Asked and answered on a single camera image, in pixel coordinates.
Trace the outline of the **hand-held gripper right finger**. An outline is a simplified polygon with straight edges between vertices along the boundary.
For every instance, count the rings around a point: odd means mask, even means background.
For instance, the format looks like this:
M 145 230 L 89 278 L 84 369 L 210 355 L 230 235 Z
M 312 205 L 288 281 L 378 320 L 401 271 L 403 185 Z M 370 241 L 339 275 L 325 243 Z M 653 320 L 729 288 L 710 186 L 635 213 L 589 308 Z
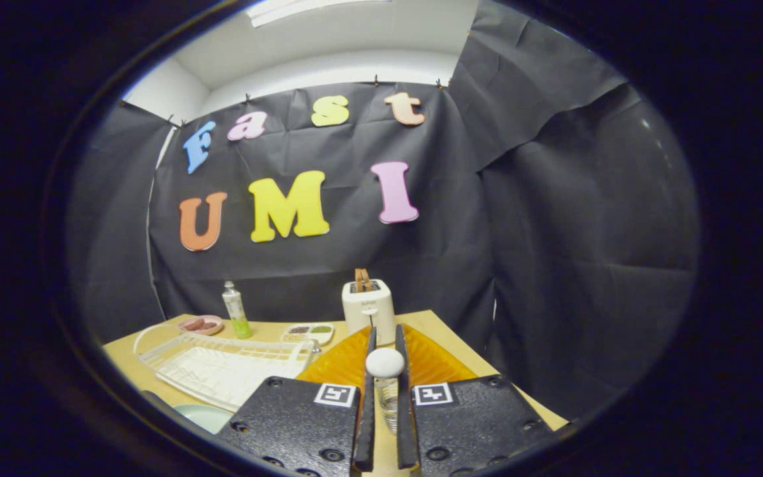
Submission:
M 478 476 L 527 458 L 555 432 L 501 374 L 478 376 L 424 333 L 399 324 L 405 357 L 397 459 L 414 476 Z

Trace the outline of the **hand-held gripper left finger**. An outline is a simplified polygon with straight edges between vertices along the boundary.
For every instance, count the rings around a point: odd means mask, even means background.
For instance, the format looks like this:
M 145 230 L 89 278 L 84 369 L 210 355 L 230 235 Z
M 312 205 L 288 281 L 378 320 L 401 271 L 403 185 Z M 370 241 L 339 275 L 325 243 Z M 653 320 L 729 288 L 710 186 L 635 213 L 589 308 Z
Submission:
M 354 334 L 359 386 L 270 376 L 216 435 L 228 445 L 285 470 L 309 476 L 360 476 L 374 469 L 376 398 L 366 356 L 376 328 Z

